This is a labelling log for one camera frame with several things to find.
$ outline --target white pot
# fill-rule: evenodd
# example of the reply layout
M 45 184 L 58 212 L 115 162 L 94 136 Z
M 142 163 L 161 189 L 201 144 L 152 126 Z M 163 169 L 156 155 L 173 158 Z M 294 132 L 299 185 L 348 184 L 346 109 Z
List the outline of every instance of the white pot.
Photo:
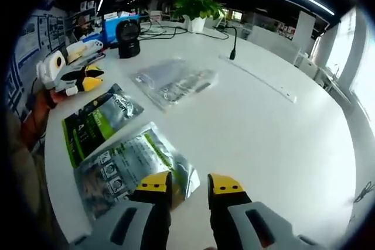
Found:
M 190 20 L 190 18 L 186 15 L 183 15 L 183 18 L 185 19 L 185 29 L 187 29 L 189 32 L 203 32 L 204 24 L 206 23 L 206 18 L 202 19 L 201 17 L 198 17 L 194 20 Z

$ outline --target window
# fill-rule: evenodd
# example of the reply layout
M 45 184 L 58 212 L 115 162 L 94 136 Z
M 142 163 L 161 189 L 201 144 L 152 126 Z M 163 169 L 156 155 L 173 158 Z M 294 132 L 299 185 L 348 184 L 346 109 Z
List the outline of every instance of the window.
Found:
M 241 18 L 242 18 L 242 13 L 233 11 L 232 19 L 241 20 Z
M 351 91 L 364 109 L 375 134 L 375 32 L 370 31 Z
M 356 28 L 356 10 L 353 8 L 344 17 L 341 18 L 332 51 L 329 55 L 326 68 L 336 77 L 340 77 L 350 49 L 352 48 L 354 30 Z

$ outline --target ziplock bag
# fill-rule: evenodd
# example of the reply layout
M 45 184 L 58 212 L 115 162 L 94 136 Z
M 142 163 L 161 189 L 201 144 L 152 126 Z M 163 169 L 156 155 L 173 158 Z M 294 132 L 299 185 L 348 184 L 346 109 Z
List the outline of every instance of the ziplock bag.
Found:
M 86 159 L 74 175 L 92 221 L 127 200 L 144 177 L 167 170 L 172 172 L 174 209 L 199 187 L 198 173 L 151 122 Z
M 172 59 L 139 70 L 130 78 L 157 106 L 166 110 L 212 85 L 217 74 L 213 70 L 193 69 L 182 59 Z
M 114 84 L 108 92 L 65 118 L 63 130 L 71 164 L 76 168 L 97 147 L 144 109 Z

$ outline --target potted plant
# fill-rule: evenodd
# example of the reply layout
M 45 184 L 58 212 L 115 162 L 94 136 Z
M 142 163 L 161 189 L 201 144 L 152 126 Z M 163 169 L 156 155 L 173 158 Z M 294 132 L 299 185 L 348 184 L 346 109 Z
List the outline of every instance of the potted plant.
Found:
M 185 19 L 185 28 L 190 32 L 202 32 L 206 19 L 216 20 L 223 6 L 214 0 L 175 0 L 174 17 Z

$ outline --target white desk surface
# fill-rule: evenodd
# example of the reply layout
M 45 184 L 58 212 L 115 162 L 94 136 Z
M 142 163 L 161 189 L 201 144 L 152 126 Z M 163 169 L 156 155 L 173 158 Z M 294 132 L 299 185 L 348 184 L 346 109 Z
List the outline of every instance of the white desk surface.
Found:
M 205 30 L 216 34 L 217 31 Z M 337 103 L 309 77 L 278 56 L 237 39 L 235 63 L 267 76 L 297 96 L 292 103 L 245 71 L 220 59 L 229 56 L 234 37 L 176 35 L 172 40 L 141 42 L 141 53 L 120 60 L 107 50 L 98 61 L 101 86 L 70 97 L 52 110 L 46 131 L 46 176 L 54 213 L 71 242 L 91 227 L 74 181 L 62 119 L 114 83 L 145 111 L 96 151 L 154 121 L 173 146 L 197 169 L 201 186 L 172 212 L 167 249 L 215 246 L 207 205 L 207 174 L 238 180 L 252 201 L 262 201 L 289 220 L 294 234 L 324 245 L 345 233 L 356 187 L 352 139 Z M 181 57 L 219 73 L 217 85 L 163 113 L 128 78 L 137 69 Z

